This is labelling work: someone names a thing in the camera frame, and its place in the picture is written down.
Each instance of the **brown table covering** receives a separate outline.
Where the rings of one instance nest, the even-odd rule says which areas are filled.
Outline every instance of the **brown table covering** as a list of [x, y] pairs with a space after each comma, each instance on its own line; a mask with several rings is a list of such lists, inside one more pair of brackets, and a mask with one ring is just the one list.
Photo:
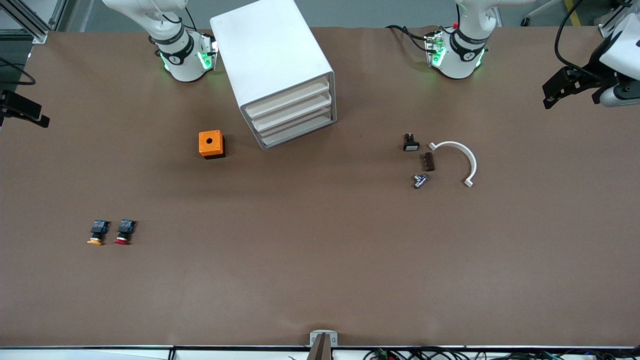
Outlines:
[[[51, 33], [0, 132], [2, 345], [640, 343], [640, 116], [551, 110], [555, 28], [499, 28], [468, 79], [389, 29], [314, 29], [339, 121], [260, 150], [223, 65], [179, 83], [145, 33]], [[602, 39], [567, 28], [585, 63]], [[203, 160], [199, 131], [228, 157]], [[437, 150], [422, 189], [418, 152]], [[113, 243], [121, 218], [132, 245]], [[86, 244], [95, 219], [106, 244]]]

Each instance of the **metal frame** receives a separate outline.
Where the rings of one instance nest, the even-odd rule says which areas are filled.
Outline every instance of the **metal frame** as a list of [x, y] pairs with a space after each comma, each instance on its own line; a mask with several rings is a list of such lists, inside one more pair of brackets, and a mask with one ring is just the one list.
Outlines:
[[616, 25], [618, 25], [619, 21], [624, 19], [627, 14], [637, 11], [637, 7], [639, 6], [637, 0], [626, 1], [626, 3], [632, 4], [632, 6], [629, 6], [628, 8], [622, 5], [619, 6], [616, 9], [615, 14], [607, 22], [604, 24], [598, 24], [598, 31], [603, 38], [607, 38], [613, 32]]
[[51, 14], [51, 19], [49, 19], [49, 27], [51, 27], [52, 30], [59, 30], [60, 19], [62, 18], [62, 14], [67, 10], [67, 5], [69, 5], [69, 0], [58, 0], [56, 3], [56, 7]]
[[0, 0], [0, 8], [33, 36], [34, 44], [44, 44], [47, 41], [47, 33], [52, 30], [51, 27], [22, 0]]
[[502, 25], [502, 14], [500, 14], [500, 8], [498, 6], [492, 8], [493, 13], [495, 14], [495, 25], [498, 28], [503, 27]]
[[314, 346], [309, 350], [307, 360], [331, 360], [331, 358], [330, 335], [323, 332], [314, 338]]

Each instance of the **orange box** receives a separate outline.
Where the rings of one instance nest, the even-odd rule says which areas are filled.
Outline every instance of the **orange box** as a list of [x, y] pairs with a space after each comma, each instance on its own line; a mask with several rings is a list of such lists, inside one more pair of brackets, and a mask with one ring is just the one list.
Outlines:
[[198, 148], [200, 155], [207, 160], [224, 158], [227, 155], [225, 137], [220, 130], [202, 131], [198, 135]]

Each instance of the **small black component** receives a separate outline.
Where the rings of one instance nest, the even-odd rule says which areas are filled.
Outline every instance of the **small black component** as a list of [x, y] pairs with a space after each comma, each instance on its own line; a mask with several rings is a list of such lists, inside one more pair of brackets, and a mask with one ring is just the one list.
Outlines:
[[4, 118], [15, 117], [30, 121], [40, 127], [49, 127], [49, 118], [40, 114], [42, 106], [10, 90], [0, 95], [0, 126]]
[[120, 245], [128, 245], [131, 234], [136, 230], [136, 222], [133, 220], [122, 219], [118, 226], [118, 237], [114, 241]]
[[422, 155], [422, 159], [424, 160], [424, 171], [434, 171], [436, 169], [432, 152], [425, 152], [424, 155]]
[[413, 139], [413, 134], [411, 133], [404, 134], [404, 146], [402, 150], [416, 151], [418, 149], [420, 149], [420, 143]]
[[91, 240], [102, 241], [104, 235], [109, 232], [109, 222], [106, 220], [96, 220], [91, 228]]

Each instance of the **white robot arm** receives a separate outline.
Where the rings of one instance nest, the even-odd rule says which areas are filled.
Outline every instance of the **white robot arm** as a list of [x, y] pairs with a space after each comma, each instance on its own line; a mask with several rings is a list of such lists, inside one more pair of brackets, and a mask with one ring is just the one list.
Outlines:
[[429, 37], [428, 62], [453, 79], [471, 75], [484, 54], [484, 46], [496, 27], [492, 8], [500, 5], [523, 5], [535, 0], [456, 0], [460, 11], [457, 28], [445, 28]]
[[210, 35], [185, 29], [174, 12], [184, 9], [187, 0], [102, 0], [147, 30], [158, 46], [164, 67], [179, 81], [194, 81], [213, 69], [218, 54]]
[[593, 51], [587, 65], [561, 68], [543, 86], [543, 103], [550, 109], [563, 97], [597, 88], [595, 104], [608, 108], [640, 104], [640, 6], [615, 26]]

